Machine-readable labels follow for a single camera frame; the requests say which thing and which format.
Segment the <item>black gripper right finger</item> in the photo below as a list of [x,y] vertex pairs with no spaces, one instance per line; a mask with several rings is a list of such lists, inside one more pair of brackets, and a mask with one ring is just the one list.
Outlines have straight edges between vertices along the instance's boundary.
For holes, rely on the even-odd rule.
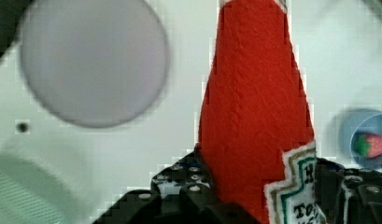
[[343,166],[339,163],[318,158],[316,165],[315,195],[318,207],[326,218],[334,218],[336,197],[343,179]]

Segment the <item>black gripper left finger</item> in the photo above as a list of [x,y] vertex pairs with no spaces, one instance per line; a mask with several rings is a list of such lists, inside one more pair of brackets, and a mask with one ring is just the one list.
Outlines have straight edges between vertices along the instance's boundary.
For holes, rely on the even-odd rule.
[[150,181],[151,189],[161,194],[163,198],[177,195],[183,186],[193,184],[202,184],[215,189],[213,177],[202,159],[200,146],[195,146],[192,152],[164,168]]

